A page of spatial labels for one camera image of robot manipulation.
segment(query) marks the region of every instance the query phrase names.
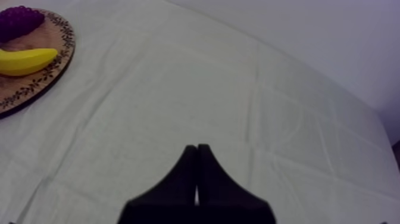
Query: banana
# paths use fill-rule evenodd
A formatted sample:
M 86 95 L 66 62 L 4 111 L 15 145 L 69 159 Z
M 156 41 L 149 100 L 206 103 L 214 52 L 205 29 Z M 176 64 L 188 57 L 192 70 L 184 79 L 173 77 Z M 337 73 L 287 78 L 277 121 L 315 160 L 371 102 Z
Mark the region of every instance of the banana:
M 0 74 L 24 76 L 44 69 L 57 56 L 57 50 L 38 48 L 8 52 L 0 49 Z

